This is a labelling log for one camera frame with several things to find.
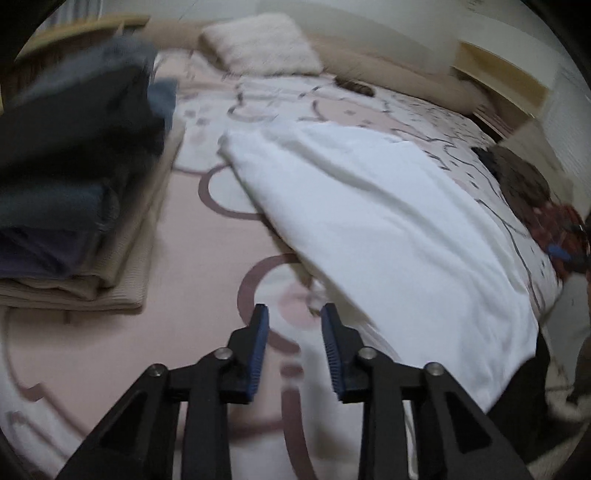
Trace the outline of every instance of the white wall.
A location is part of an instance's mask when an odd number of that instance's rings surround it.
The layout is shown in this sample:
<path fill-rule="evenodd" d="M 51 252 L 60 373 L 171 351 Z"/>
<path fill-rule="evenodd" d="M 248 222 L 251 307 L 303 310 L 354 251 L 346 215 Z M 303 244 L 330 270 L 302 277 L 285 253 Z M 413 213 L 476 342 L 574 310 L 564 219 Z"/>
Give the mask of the white wall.
<path fill-rule="evenodd" d="M 582 79 L 560 40 L 521 0 L 468 1 L 460 38 L 485 48 L 553 88 L 561 69 Z"/>
<path fill-rule="evenodd" d="M 566 54 L 562 43 L 552 33 L 550 27 L 521 0 L 469 1 L 468 7 L 474 13 L 510 25 L 550 48 Z"/>

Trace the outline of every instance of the folded towel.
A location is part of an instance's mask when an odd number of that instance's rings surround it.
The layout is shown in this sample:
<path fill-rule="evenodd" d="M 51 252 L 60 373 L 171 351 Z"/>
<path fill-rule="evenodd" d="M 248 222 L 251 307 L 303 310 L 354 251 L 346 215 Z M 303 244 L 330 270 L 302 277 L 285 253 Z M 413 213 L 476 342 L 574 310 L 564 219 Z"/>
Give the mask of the folded towel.
<path fill-rule="evenodd" d="M 184 124 L 175 119 L 162 157 L 126 198 L 116 226 L 88 269 L 64 280 L 0 280 L 0 305 L 66 310 L 139 306 L 160 203 L 183 136 Z"/>
<path fill-rule="evenodd" d="M 154 232 L 167 186 L 168 177 L 162 183 L 154 203 L 139 226 L 138 235 L 123 265 L 121 278 L 115 287 L 98 289 L 93 300 L 83 300 L 72 293 L 56 288 L 40 290 L 13 280 L 0 280 L 0 305 L 87 312 L 140 308 L 144 304 L 148 290 Z"/>
<path fill-rule="evenodd" d="M 146 96 L 156 53 L 134 37 L 115 37 L 47 69 L 0 116 L 0 168 L 108 131 L 162 126 Z"/>
<path fill-rule="evenodd" d="M 0 278 L 66 278 L 77 272 L 98 236 L 11 228 L 0 231 Z"/>
<path fill-rule="evenodd" d="M 155 82 L 147 95 L 150 108 L 170 130 L 176 82 Z M 162 153 L 164 135 L 164 128 L 133 135 L 110 133 L 66 152 L 5 167 L 0 181 L 0 229 L 109 230 L 119 216 L 129 180 L 154 165 L 154 152 Z"/>

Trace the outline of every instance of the bed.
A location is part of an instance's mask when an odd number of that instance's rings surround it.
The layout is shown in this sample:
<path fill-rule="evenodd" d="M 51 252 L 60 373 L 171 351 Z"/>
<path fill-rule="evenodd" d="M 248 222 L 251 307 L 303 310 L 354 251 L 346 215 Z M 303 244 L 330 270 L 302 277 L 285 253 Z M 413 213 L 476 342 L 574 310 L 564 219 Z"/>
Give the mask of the bed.
<path fill-rule="evenodd" d="M 271 312 L 270 348 L 254 404 L 229 411 L 234 477 L 355 477 L 361 409 L 340 405 L 332 393 L 319 320 L 307 304 L 310 274 L 216 155 L 230 124 L 248 129 L 287 118 L 395 132 L 424 150 L 506 235 L 537 318 L 560 294 L 547 256 L 470 150 L 492 140 L 466 117 L 380 87 L 374 98 L 347 92 L 328 74 L 231 76 L 191 50 L 161 51 L 155 75 L 180 81 L 176 113 L 187 129 L 145 307 L 133 315 L 2 307 L 0 427 L 39 478 L 57 474 L 148 365 L 194 363 L 247 323 L 256 303 Z M 548 363 L 541 340 L 532 362 L 527 381 L 539 386 Z M 492 414 L 506 424 L 510 410 L 501 397 Z"/>

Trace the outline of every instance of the white towel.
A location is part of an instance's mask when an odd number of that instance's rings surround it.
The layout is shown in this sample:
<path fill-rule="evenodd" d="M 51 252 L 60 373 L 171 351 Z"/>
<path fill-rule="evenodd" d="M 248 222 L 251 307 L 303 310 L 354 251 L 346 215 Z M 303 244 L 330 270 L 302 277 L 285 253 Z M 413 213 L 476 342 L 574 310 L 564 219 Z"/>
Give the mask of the white towel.
<path fill-rule="evenodd" d="M 366 343 L 442 363 L 484 410 L 535 354 L 506 237 L 413 143 L 293 122 L 229 131 L 221 153 Z"/>

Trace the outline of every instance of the white pillow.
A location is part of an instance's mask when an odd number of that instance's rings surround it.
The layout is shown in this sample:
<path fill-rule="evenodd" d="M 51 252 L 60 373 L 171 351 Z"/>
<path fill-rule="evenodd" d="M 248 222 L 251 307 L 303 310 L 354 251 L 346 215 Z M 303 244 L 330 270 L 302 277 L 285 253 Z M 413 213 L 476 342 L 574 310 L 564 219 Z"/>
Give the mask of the white pillow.
<path fill-rule="evenodd" d="M 285 14 L 263 14 L 218 23 L 203 37 L 226 68 L 236 74 L 320 74 L 318 55 Z"/>

